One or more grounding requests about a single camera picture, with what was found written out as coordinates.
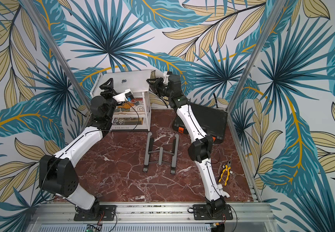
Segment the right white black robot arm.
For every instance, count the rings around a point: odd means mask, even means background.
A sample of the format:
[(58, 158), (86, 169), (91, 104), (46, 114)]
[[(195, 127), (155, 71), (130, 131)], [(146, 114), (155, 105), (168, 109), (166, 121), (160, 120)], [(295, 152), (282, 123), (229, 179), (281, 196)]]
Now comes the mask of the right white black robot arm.
[(152, 92), (159, 97), (168, 97), (169, 106), (184, 123), (191, 139), (188, 154), (199, 169), (205, 189), (207, 214), (211, 218), (222, 215), (226, 209), (225, 197), (229, 194), (217, 183), (211, 162), (213, 138), (209, 136), (197, 121), (191, 101), (183, 94), (181, 77), (167, 72), (164, 77), (149, 78), (147, 83)]

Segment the silver laptop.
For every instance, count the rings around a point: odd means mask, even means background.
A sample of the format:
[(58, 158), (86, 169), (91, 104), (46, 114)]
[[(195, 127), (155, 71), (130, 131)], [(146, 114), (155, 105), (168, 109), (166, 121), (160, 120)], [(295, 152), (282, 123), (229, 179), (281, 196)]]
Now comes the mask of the silver laptop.
[(147, 79), (151, 77), (151, 70), (131, 71), (131, 72), (116, 72), (102, 74), (97, 78), (97, 84), (93, 88), (93, 95), (101, 93), (100, 86), (113, 78), (113, 88), (117, 93), (124, 92), (126, 89), (131, 89), (132, 92), (145, 92), (149, 90)]

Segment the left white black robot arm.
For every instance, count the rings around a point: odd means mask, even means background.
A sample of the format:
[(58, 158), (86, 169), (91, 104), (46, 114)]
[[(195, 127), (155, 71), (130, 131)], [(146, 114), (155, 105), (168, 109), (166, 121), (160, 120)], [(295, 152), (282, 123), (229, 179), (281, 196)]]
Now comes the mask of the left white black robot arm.
[(108, 134), (112, 126), (118, 104), (113, 78), (109, 78), (100, 89), (101, 93), (91, 100), (91, 117), (84, 131), (59, 152), (43, 156), (39, 163), (41, 191), (62, 197), (78, 209), (92, 214), (99, 212), (99, 204), (95, 196), (80, 185), (75, 167), (87, 151)]

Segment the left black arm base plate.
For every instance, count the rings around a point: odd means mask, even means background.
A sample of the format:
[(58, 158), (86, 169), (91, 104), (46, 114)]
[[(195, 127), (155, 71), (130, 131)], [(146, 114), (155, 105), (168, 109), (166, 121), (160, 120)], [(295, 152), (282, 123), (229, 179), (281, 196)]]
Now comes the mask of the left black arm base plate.
[(75, 207), (74, 221), (113, 221), (116, 205), (99, 205), (89, 210)]

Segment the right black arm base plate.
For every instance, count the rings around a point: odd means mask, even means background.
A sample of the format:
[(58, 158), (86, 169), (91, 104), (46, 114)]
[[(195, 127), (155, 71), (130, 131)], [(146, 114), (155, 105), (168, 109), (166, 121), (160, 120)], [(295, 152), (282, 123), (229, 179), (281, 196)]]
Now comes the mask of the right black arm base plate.
[(194, 220), (233, 220), (232, 209), (225, 205), (223, 209), (209, 209), (206, 204), (193, 205), (189, 211), (193, 213)]

